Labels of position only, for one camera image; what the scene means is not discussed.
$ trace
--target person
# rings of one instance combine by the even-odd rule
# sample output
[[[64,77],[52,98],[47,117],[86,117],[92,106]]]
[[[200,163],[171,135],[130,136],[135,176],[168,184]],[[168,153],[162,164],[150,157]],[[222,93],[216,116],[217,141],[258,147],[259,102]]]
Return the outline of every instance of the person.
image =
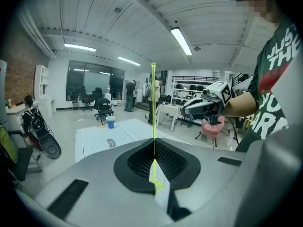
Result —
[[[132,112],[135,85],[135,80],[129,81],[126,84],[126,103],[124,111]]]
[[[23,131],[24,131],[24,138],[27,141],[31,141],[37,147],[37,149],[39,151],[43,151],[40,146],[39,140],[35,136],[33,136],[33,134],[29,131],[30,124],[32,122],[32,116],[34,115],[34,113],[38,113],[42,117],[39,109],[33,107],[33,103],[34,103],[34,101],[33,101],[32,96],[27,95],[24,99],[26,111],[24,112],[24,115],[22,116],[21,125],[22,125]]]
[[[135,83],[133,95],[134,95],[134,97],[133,97],[133,109],[134,109],[134,104],[135,104],[136,98],[137,98],[137,96],[138,96],[137,83]]]
[[[162,85],[162,82],[159,82],[159,81],[155,81],[155,91],[156,91],[156,108],[158,107],[158,104],[159,104],[159,98],[160,98],[160,91],[159,91],[159,88],[160,88],[160,84]],[[152,124],[152,119],[153,119],[153,116],[152,116],[152,84],[149,85],[149,91],[150,91],[150,94],[148,96],[148,106],[149,106],[149,111],[150,111],[150,114],[148,116],[148,123],[149,124]]]
[[[236,151],[247,152],[250,144],[282,128],[288,127],[280,104],[271,88],[297,55],[301,40],[294,23],[279,9],[275,0],[241,0],[266,21],[275,25],[273,37],[267,41],[257,58],[257,65],[248,90],[232,98],[223,115],[245,117],[255,114],[254,120]]]

